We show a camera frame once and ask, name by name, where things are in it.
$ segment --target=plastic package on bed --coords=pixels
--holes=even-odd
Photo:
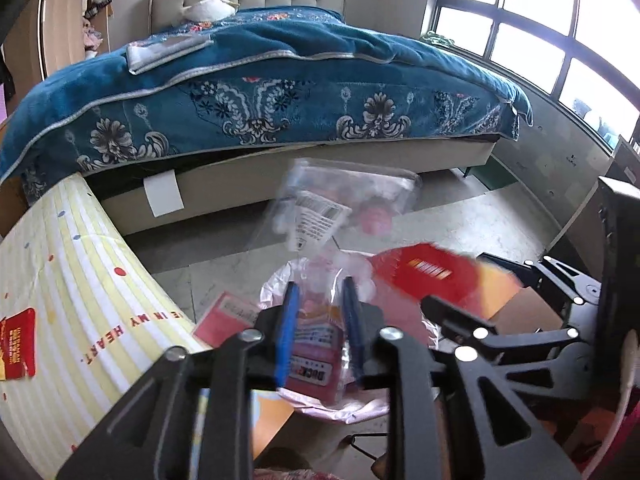
[[[339,305],[347,276],[353,277],[361,301],[376,297],[372,254],[343,251],[340,245],[353,246],[348,243],[353,238],[363,250],[389,248],[384,240],[393,218],[411,208],[419,186],[410,171],[297,159],[248,250],[225,266],[229,279],[242,277],[236,291],[255,305],[254,312],[281,304],[289,281],[300,286],[290,373],[280,392],[300,411],[343,423],[388,412],[386,392],[359,392],[353,383]],[[418,339],[435,347],[438,329],[415,302],[386,283],[380,286],[390,289],[383,294],[386,307],[400,312],[394,320],[412,324]],[[379,306],[384,311],[385,305]],[[248,326],[251,316],[242,322]]]

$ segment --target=red card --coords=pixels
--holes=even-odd
[[[0,379],[35,375],[35,326],[36,311],[32,308],[0,321]]]

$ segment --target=barcode label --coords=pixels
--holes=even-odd
[[[329,363],[314,361],[297,355],[291,356],[289,377],[305,381],[305,383],[327,386],[334,369]]]
[[[351,208],[310,191],[296,196],[295,222],[289,231],[289,250],[319,248],[340,228]]]
[[[337,328],[330,324],[300,326],[296,329],[294,341],[322,348],[333,348]]]
[[[260,312],[258,307],[228,294],[220,299],[218,309],[229,317],[245,322],[250,326],[255,324],[255,320],[258,319],[258,313]]]

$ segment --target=silver screw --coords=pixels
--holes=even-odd
[[[172,346],[164,353],[164,357],[167,361],[181,361],[187,357],[187,351],[181,346]]]
[[[402,333],[402,330],[395,326],[385,326],[380,329],[380,337],[387,341],[397,341],[398,339],[402,339],[404,334]]]
[[[471,346],[459,346],[453,351],[453,354],[459,361],[464,361],[465,363],[470,363],[478,358],[478,352]]]
[[[489,331],[484,326],[479,326],[474,330],[474,337],[476,339],[484,339],[489,335]]]
[[[242,330],[242,332],[238,334],[238,337],[245,343],[254,343],[261,341],[264,336],[262,332],[256,328],[247,328],[246,330]]]

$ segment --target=blue blanket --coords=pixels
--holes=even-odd
[[[513,82],[449,52],[350,27],[315,7],[248,9],[195,32],[205,48],[141,75],[126,50],[68,66],[11,118],[0,182],[33,201],[62,178],[186,153],[291,142],[517,138],[531,109]]]

